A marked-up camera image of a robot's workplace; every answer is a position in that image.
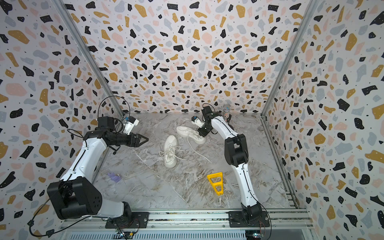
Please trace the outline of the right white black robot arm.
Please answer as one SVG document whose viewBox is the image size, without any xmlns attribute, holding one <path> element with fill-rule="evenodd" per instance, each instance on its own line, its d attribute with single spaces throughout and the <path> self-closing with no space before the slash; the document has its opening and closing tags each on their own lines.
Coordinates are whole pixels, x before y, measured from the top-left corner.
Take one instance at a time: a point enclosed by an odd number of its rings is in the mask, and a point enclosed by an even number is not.
<svg viewBox="0 0 384 240">
<path fill-rule="evenodd" d="M 246 225 L 252 226 L 262 217 L 263 207 L 254 192 L 249 174 L 246 136 L 237 133 L 223 116 L 219 112 L 214 112 L 211 107 L 203 107 L 202 114 L 203 120 L 193 117 L 192 123 L 199 127 L 200 136 L 205 137 L 211 130 L 216 130 L 224 139 L 224 156 L 232 167 L 240 188 L 242 218 Z"/>
</svg>

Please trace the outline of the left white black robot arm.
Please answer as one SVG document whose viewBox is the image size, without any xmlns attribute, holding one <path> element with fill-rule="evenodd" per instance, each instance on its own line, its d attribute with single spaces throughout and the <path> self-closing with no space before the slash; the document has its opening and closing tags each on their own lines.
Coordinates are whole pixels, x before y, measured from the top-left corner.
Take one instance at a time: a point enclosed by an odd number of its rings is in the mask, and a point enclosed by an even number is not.
<svg viewBox="0 0 384 240">
<path fill-rule="evenodd" d="M 148 142 L 148 138 L 132 133 L 138 123 L 136 118 L 127 117 L 122 123 L 122 130 L 116 131 L 114 118 L 98 118 L 96 129 L 83 137 L 83 145 L 75 162 L 60 181 L 48 186 L 47 193 L 59 219 L 94 216 L 121 221 L 123 225 L 133 221 L 128 203 L 104 199 L 91 180 L 107 148 L 114 151 L 121 146 L 138 148 Z"/>
</svg>

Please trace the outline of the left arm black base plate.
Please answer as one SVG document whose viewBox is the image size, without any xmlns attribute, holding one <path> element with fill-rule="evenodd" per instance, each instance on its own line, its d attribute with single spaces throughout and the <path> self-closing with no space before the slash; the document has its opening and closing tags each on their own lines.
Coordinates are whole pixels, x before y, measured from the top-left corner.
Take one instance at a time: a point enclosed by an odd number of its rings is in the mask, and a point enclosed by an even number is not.
<svg viewBox="0 0 384 240">
<path fill-rule="evenodd" d="M 106 229 L 145 229 L 148 224 L 149 212 L 132 212 L 128 216 L 108 219 Z"/>
</svg>

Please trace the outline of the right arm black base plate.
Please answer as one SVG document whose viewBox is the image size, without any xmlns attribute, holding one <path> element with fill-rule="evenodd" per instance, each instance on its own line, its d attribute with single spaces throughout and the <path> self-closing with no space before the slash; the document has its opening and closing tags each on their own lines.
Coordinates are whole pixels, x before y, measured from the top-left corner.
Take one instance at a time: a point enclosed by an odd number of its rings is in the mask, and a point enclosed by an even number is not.
<svg viewBox="0 0 384 240">
<path fill-rule="evenodd" d="M 255 216 L 249 217 L 244 211 L 228 212 L 229 224 L 231 228 L 246 228 L 246 227 L 270 227 L 270 218 L 266 211 L 262 211 Z"/>
</svg>

